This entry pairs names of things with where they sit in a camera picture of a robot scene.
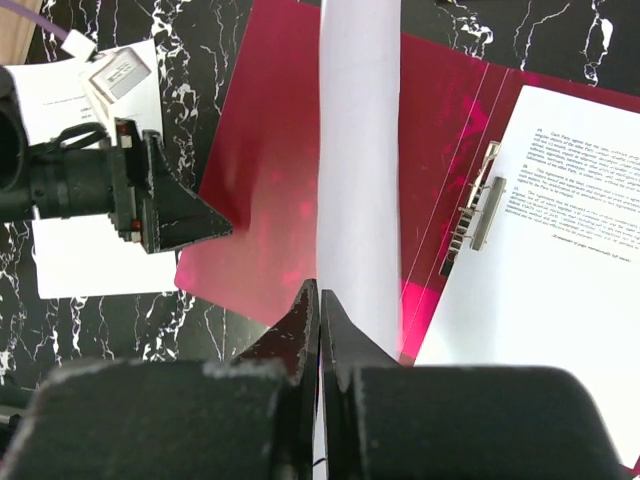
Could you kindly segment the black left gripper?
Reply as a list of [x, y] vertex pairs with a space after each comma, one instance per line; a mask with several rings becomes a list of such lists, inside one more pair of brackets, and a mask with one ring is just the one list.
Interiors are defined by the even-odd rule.
[[1, 119], [1, 221], [106, 215], [119, 237], [149, 254], [233, 232], [231, 222], [186, 188], [158, 132], [129, 119], [110, 137], [98, 122], [29, 145], [15, 117]]

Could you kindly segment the white form paper sheet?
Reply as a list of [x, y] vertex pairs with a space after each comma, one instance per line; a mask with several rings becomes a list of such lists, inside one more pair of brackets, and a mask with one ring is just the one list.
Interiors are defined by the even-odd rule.
[[400, 46], [400, 2], [323, 2], [318, 281], [391, 356], [401, 337]]

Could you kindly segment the white bottom paper sheet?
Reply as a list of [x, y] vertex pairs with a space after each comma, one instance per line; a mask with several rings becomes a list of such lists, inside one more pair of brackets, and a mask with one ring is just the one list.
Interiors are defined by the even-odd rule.
[[[28, 139], [49, 141], [95, 115], [80, 83], [75, 59], [12, 66]], [[171, 292], [176, 256], [148, 255], [122, 240], [105, 215], [37, 220], [32, 225], [40, 298]]]

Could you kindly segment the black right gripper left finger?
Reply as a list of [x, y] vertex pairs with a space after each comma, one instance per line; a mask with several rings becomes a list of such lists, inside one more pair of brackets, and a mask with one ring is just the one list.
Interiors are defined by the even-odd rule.
[[309, 479], [319, 298], [229, 362], [77, 360], [35, 392], [1, 461], [5, 479]]

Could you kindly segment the white printed paper sheet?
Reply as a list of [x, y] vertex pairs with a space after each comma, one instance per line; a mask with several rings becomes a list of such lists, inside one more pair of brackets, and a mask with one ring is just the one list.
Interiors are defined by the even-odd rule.
[[417, 355], [542, 365], [639, 457], [639, 117], [525, 86]]

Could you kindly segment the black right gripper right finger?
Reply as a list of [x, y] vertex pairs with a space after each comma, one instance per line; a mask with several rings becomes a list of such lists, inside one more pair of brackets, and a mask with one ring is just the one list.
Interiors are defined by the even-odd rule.
[[595, 404], [548, 367], [404, 367], [320, 303], [332, 479], [626, 479]]

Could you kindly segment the red plastic clip folder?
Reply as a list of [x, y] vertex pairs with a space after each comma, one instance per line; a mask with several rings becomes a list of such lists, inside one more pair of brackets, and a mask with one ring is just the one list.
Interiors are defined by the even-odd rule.
[[[231, 235], [186, 248], [177, 286], [275, 324], [316, 273], [320, 156], [320, 10], [257, 1], [249, 15], [200, 193]], [[401, 37], [399, 114], [403, 337], [413, 361], [444, 287], [446, 246], [488, 144], [520, 89], [541, 86], [637, 111], [639, 91], [489, 63], [426, 39]]]

